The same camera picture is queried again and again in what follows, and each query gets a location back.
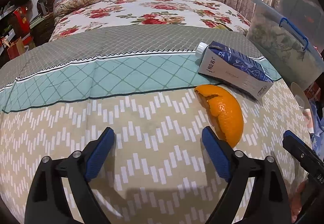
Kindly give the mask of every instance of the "bed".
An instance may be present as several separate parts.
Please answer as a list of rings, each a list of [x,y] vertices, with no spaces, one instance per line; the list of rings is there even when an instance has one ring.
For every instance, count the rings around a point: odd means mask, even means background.
[[[59,7],[54,1],[47,0],[50,11]],[[293,193],[306,173],[283,149],[282,135],[289,129],[310,146],[309,135],[289,88],[244,37],[248,26],[211,0],[100,0],[61,14],[50,42],[0,70],[0,195],[11,213],[24,222],[43,156],[67,157],[111,127],[116,143],[90,182],[111,223],[204,223],[226,182],[201,144],[210,120],[193,90],[200,84],[237,98],[244,132],[236,148],[274,156]],[[213,40],[262,64],[274,81],[262,101],[197,74],[194,49]],[[252,186],[250,179],[234,221],[243,217]]]

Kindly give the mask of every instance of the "transparent storage bin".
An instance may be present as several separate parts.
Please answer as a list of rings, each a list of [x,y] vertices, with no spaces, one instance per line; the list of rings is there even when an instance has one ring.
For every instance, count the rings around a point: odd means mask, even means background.
[[[319,52],[287,18],[261,0],[253,2],[256,9],[247,38],[288,86],[295,82],[305,90],[324,70]]]
[[[318,0],[280,0],[278,11],[300,29],[320,53],[324,49],[324,12]]]

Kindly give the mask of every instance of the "teal fabric stripe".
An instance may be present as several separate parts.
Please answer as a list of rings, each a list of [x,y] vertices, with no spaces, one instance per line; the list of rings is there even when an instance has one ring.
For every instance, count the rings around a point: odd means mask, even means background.
[[[10,112],[59,101],[219,84],[197,73],[196,59],[193,54],[154,55],[70,65],[15,82],[0,93],[0,105]]]

